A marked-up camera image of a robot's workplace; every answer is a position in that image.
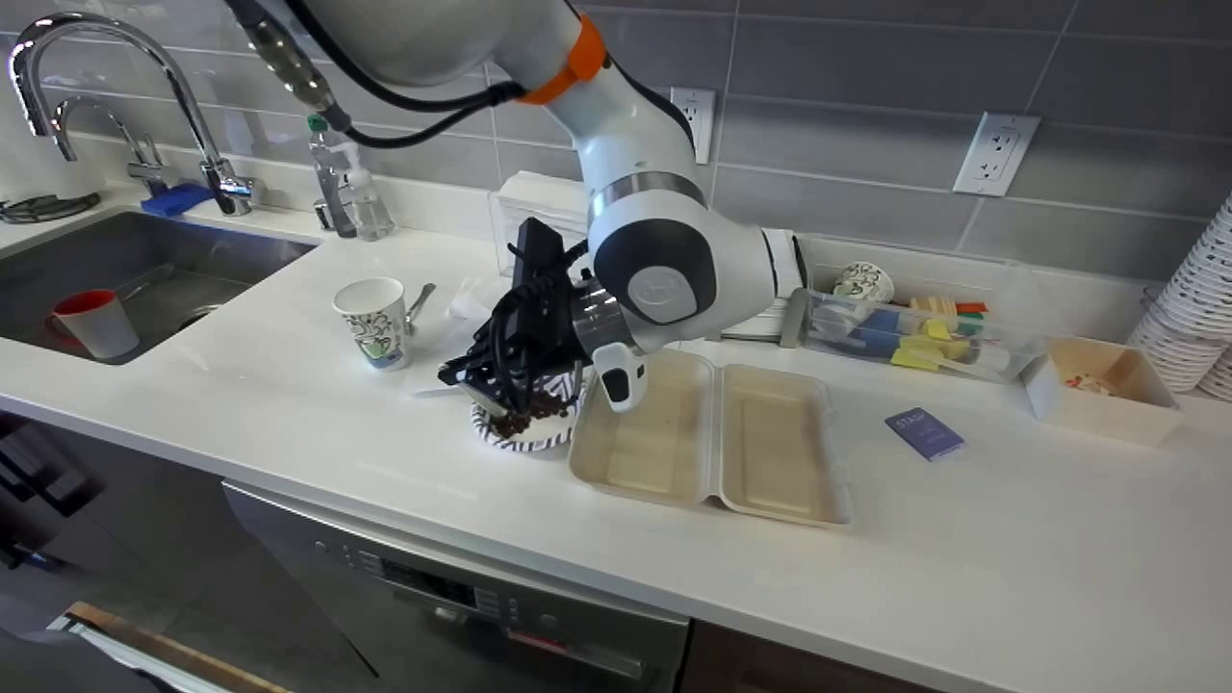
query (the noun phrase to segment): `kitchen counter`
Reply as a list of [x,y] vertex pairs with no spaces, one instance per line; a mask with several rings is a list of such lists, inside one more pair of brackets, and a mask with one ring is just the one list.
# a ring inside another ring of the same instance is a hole
[[[322,237],[309,214],[227,222]],[[438,281],[401,372],[364,369],[332,316],[332,294],[368,272]],[[469,336],[451,295],[490,277],[478,235],[319,241],[132,367],[0,340],[0,407],[922,686],[1226,690],[1226,407],[1187,402],[1187,426],[1137,449],[1039,426],[1001,384],[696,344],[710,360],[821,381],[853,525],[664,507],[469,435],[465,398],[438,394],[435,367]],[[921,461],[899,446],[882,418],[915,405],[966,449]]]

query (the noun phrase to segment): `mug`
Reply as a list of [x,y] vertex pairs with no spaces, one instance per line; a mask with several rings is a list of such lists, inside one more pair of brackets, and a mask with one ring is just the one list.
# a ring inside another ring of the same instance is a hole
[[116,360],[137,345],[137,330],[132,326],[119,295],[103,287],[57,301],[47,323],[101,360]]
[[395,277],[364,277],[333,294],[333,312],[350,323],[355,345],[372,369],[408,360],[402,294]]

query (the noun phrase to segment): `tile backsplash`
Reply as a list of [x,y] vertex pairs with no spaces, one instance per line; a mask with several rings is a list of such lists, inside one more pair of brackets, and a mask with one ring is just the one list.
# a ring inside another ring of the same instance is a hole
[[[107,11],[173,47],[224,151],[305,162],[297,99],[241,51],[224,0],[5,0],[0,51],[48,8]],[[581,0],[649,88],[719,94],[710,203],[746,222],[886,248],[1167,277],[1232,192],[1232,4],[1225,0]],[[137,132],[188,144],[164,82],[110,41],[47,58]],[[420,114],[328,76],[372,132]],[[438,94],[469,94],[496,70]],[[1006,199],[956,196],[977,113],[1044,121]],[[567,136],[501,108],[378,173],[496,187],[576,177]]]

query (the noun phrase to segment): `cabinet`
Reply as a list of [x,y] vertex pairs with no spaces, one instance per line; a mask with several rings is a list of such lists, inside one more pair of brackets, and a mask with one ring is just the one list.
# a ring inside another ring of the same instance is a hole
[[682,693],[926,693],[921,686],[694,622]]

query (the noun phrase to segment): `sink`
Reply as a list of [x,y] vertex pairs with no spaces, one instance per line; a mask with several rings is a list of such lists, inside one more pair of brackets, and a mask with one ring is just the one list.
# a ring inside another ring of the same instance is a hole
[[119,358],[132,360],[309,249],[162,214],[103,214],[0,254],[0,340],[77,353],[47,330],[47,312],[74,294],[110,287],[141,340]]

